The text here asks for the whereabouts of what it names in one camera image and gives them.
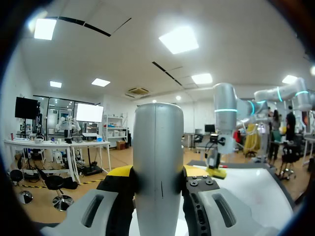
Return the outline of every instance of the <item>yellow object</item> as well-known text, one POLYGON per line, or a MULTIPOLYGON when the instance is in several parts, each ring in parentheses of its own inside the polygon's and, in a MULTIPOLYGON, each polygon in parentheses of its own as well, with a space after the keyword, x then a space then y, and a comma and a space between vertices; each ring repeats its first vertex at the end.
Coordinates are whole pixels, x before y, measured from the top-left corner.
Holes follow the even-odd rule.
POLYGON ((246 136, 244 154, 247 154, 249 151, 258 150, 260 148, 260 137, 258 135, 257 126, 255 124, 249 124, 247 132, 254 132, 254 134, 246 136))
POLYGON ((286 126, 282 126, 282 127, 280 127, 280 133, 281 134, 286 134, 286 126))
POLYGON ((204 176, 204 175, 208 175, 208 172, 206 172, 205 170, 198 168, 198 167, 194 167, 194 166, 187 166, 184 165, 185 169, 186 169, 186 174, 187 176, 204 176))
POLYGON ((130 169, 132 168, 133 165, 128 165, 128 166, 122 166, 122 167, 117 167, 110 171, 107 175, 108 176, 129 176, 130 174, 130 169))
POLYGON ((226 171, 223 169, 210 169, 207 168, 206 172, 209 173, 209 176, 215 177, 215 178, 220 178, 220 179, 225 179, 226 177, 226 171))

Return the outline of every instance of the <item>cardboard box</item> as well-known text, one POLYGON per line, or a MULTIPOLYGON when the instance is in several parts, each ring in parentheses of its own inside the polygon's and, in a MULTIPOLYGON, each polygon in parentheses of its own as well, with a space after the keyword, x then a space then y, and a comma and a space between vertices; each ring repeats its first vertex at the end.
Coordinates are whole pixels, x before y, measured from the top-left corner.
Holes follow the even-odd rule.
POLYGON ((116 141, 116 149, 117 150, 123 150, 126 148, 125 146, 126 141, 116 141))

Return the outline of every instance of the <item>monitor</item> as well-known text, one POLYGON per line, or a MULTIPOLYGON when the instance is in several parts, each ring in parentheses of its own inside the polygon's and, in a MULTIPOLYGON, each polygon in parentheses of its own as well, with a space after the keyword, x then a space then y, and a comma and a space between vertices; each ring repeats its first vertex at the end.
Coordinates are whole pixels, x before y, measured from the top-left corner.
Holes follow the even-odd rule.
POLYGON ((205 124, 205 132, 215 133, 216 132, 216 126, 214 124, 205 124))
POLYGON ((16 97, 15 117, 23 119, 36 119, 37 100, 16 97))
POLYGON ((102 122, 103 107, 78 103, 77 121, 102 122))

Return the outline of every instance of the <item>ceiling light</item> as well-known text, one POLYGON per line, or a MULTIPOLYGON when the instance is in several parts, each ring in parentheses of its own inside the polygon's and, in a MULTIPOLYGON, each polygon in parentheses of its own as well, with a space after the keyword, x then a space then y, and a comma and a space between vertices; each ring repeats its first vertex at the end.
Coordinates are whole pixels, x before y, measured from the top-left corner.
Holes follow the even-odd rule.
POLYGON ((195 82, 195 84, 197 84, 197 85, 212 83, 212 76, 209 73, 208 74, 193 75, 191 78, 195 82))
POLYGON ((292 84, 296 79, 297 79, 296 76, 287 75, 287 76, 282 80, 282 83, 285 83, 285 84, 292 84))
POLYGON ((34 38, 51 40, 57 20, 37 19, 34 38))
POLYGON ((161 36, 161 42, 172 54, 182 53, 199 48, 192 29, 188 26, 178 27, 175 30, 161 36))
POLYGON ((315 65, 311 67, 311 75, 315 76, 315 65))
POLYGON ((95 79, 92 82, 92 85, 97 85, 97 86, 101 86, 101 87, 105 87, 106 85, 108 85, 110 82, 107 80, 101 80, 101 79, 95 79))
POLYGON ((62 85, 62 83, 55 82, 55 81, 50 81, 50 86, 51 87, 61 88, 61 85, 62 85))

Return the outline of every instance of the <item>shelf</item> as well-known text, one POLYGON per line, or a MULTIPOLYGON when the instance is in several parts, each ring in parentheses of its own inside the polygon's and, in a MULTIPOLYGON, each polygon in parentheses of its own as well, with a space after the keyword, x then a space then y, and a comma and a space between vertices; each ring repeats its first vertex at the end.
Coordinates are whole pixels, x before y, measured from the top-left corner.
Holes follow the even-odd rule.
POLYGON ((108 119, 125 119, 125 117, 107 117, 108 119))
POLYGON ((124 127, 103 127, 104 129, 127 129, 124 127))
POLYGON ((127 138, 127 136, 113 136, 113 137, 105 137, 107 139, 121 139, 121 138, 127 138))

